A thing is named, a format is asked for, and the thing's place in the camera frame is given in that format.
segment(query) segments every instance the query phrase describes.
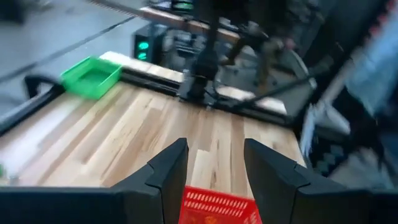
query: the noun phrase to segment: person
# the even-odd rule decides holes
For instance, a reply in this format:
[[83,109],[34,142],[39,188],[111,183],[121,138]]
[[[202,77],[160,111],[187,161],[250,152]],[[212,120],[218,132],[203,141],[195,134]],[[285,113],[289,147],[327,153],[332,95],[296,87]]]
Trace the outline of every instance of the person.
[[382,162],[387,163],[380,140],[383,127],[380,120],[382,121],[384,112],[392,112],[386,110],[390,109],[389,101],[398,84],[396,33],[398,7],[389,13],[382,31],[363,49],[362,56],[356,58],[343,90],[332,104],[349,122],[350,139],[356,146],[371,148],[379,158],[379,167]]
[[300,32],[316,7],[316,0],[267,0],[264,24],[249,22],[246,35],[239,38],[220,65],[234,65],[243,47],[250,46],[259,56],[256,84],[258,93],[264,93],[271,65],[282,49],[296,48]]

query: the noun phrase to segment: butcher block tabletop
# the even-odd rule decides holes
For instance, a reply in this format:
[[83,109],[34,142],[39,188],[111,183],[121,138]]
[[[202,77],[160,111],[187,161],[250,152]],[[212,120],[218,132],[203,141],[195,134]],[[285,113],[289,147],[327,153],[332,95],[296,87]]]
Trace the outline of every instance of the butcher block tabletop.
[[[182,74],[108,52],[102,58],[181,82]],[[250,93],[221,87],[221,94]],[[261,106],[285,113],[269,98]],[[253,138],[304,166],[294,133],[269,123],[181,103],[119,82],[102,99],[64,93],[0,138],[0,162],[18,185],[110,187],[178,138],[190,148],[187,185],[252,197],[243,159]]]

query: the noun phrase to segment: green basket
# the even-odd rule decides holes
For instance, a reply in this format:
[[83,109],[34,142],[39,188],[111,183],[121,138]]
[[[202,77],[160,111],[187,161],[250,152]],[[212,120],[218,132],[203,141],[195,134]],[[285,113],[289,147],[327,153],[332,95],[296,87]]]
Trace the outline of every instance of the green basket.
[[98,100],[116,84],[122,70],[107,60],[88,57],[61,74],[66,91]]

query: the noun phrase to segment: red plastic basket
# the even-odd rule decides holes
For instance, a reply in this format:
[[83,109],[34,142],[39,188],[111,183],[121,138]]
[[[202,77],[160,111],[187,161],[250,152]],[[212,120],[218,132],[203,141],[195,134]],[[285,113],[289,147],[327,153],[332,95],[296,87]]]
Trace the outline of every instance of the red plastic basket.
[[254,200],[185,186],[179,224],[261,224]]

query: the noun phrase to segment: green light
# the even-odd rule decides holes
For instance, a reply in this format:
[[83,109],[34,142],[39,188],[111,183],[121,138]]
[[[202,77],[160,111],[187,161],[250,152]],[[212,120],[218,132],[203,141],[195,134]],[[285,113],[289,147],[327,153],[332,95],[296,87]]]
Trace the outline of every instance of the green light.
[[141,43],[138,44],[138,49],[139,50],[145,50],[145,49],[148,49],[148,47],[149,47],[148,42],[141,42]]
[[147,58],[147,54],[146,53],[139,53],[137,58],[139,60],[145,60]]
[[189,3],[178,3],[175,7],[177,9],[193,9],[192,4]]

